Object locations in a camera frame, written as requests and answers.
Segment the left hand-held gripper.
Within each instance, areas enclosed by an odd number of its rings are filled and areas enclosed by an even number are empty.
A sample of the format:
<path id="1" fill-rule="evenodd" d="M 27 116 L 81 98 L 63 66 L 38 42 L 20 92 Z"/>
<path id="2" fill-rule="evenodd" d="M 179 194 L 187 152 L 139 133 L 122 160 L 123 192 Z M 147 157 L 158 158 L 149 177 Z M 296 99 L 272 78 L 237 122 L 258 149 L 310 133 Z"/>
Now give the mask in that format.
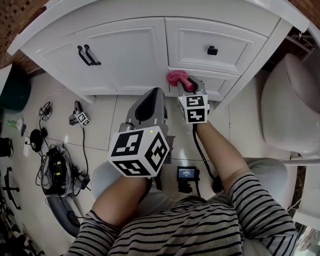
<path id="1" fill-rule="evenodd" d="M 163 90 L 147 91 L 113 134 L 107 161 L 125 177 L 156 177 L 171 162 L 174 136 L 168 135 L 167 118 Z"/>

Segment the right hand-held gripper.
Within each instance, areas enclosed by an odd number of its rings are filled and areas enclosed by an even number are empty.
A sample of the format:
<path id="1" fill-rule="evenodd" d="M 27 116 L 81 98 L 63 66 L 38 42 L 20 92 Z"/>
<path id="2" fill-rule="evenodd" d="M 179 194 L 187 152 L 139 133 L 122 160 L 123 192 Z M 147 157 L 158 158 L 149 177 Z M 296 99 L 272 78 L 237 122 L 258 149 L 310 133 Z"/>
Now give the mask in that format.
<path id="1" fill-rule="evenodd" d="M 180 112 L 187 124 L 203 124 L 208 120 L 210 104 L 204 83 L 194 76 L 188 81 L 193 84 L 193 91 L 187 92 L 180 80 L 177 82 L 178 104 Z"/>

